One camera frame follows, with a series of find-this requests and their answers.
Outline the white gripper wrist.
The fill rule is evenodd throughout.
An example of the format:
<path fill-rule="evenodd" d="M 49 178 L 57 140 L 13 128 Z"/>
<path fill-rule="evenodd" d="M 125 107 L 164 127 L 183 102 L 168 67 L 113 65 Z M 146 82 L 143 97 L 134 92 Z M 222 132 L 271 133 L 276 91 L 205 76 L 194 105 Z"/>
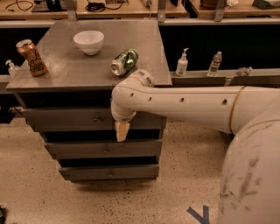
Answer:
<path fill-rule="evenodd" d="M 123 142 L 126 140 L 126 136 L 130 129 L 129 122 L 136 115 L 136 111 L 129 110 L 118 106 L 114 101 L 111 101 L 111 114 L 116 120 L 115 131 L 116 139 L 118 142 Z"/>

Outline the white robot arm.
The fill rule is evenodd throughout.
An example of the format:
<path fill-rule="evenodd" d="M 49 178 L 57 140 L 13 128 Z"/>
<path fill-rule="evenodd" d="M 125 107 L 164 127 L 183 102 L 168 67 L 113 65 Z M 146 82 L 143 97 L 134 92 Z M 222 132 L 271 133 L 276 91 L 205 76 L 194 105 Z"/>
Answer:
<path fill-rule="evenodd" d="M 153 76 L 138 69 L 112 91 L 118 141 L 138 111 L 234 134 L 222 167 L 217 224 L 280 224 L 279 88 L 157 88 Z"/>

